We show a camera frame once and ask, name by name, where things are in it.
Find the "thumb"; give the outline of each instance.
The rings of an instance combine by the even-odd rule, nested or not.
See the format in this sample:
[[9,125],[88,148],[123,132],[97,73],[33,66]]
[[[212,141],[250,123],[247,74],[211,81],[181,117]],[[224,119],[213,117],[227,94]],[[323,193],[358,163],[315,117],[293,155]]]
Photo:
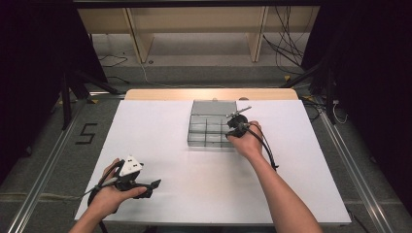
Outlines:
[[129,199],[129,198],[133,198],[135,196],[138,196],[138,195],[144,193],[146,190],[148,190],[148,189],[144,186],[134,187],[130,190],[123,191],[121,193],[121,196],[123,197],[124,200],[126,200],[126,199]]

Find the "transparent container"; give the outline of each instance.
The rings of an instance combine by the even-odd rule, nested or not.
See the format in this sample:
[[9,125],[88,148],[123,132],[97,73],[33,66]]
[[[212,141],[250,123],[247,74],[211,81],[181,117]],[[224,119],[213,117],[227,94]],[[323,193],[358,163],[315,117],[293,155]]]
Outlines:
[[190,147],[232,148],[225,134],[227,122],[236,112],[234,101],[193,101],[191,108],[188,145]]

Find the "white table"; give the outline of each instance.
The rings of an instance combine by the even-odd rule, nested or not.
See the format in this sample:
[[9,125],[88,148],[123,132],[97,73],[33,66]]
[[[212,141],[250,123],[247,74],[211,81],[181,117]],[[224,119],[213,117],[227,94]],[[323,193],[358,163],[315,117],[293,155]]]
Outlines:
[[[87,190],[116,158],[145,164],[138,183],[162,179],[150,199],[130,199],[105,221],[178,225],[268,225],[272,219],[252,166],[234,149],[190,148],[192,101],[121,101]],[[322,225],[351,222],[299,100],[238,101],[262,125],[278,173]],[[75,219],[86,209],[87,196]]]

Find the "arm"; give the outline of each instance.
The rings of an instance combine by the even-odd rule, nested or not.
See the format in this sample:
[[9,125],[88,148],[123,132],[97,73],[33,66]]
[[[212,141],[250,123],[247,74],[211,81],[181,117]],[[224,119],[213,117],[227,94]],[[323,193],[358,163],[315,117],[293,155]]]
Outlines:
[[[115,159],[113,163],[104,170],[106,174],[109,169],[114,166],[119,159]],[[109,180],[115,174],[115,170],[108,176]],[[119,191],[114,186],[103,187],[94,197],[90,206],[82,214],[77,223],[73,226],[70,232],[86,233],[93,232],[95,226],[106,216],[113,213],[126,199],[140,195],[146,191],[145,187],[135,187],[127,191]]]
[[[261,138],[257,129],[260,125],[256,121],[252,123],[255,125],[250,129]],[[247,132],[242,138],[229,136],[228,140],[256,171],[277,232],[322,232],[310,210],[264,159],[262,145],[252,134]]]

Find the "aluminum rail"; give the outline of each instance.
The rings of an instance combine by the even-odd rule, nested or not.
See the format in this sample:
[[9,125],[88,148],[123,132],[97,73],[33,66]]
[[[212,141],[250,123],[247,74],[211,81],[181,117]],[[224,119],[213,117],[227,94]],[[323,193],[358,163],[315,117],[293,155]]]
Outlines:
[[355,159],[349,152],[346,144],[340,135],[336,125],[332,125],[327,118],[325,112],[321,112],[321,119],[324,123],[326,130],[332,139],[333,143],[336,146],[336,149],[342,158],[342,162],[346,167],[346,170],[349,173],[349,176],[352,179],[352,182],[355,185],[355,188],[360,195],[360,198],[368,211],[370,218],[372,219],[377,231],[379,233],[391,233],[394,232],[388,218],[385,215],[384,210],[381,205],[378,203],[375,195],[367,184],[366,179],[364,178],[361,169],[358,167]]
[[57,163],[58,158],[62,154],[67,144],[67,140],[73,131],[74,125],[76,125],[78,116],[85,105],[86,100],[79,100],[76,104],[76,109],[72,121],[67,126],[66,130],[60,133],[60,136],[58,137],[57,142],[55,143],[54,148],[52,149],[49,158],[43,166],[43,169],[40,172],[36,182],[33,184],[33,187],[28,193],[26,199],[24,200],[20,209],[17,211],[15,218],[8,229],[9,233],[23,232],[28,220],[31,217],[31,214],[34,211],[34,208],[37,205],[40,194],[42,194],[43,190],[45,189],[52,171],[54,170],[55,164]]

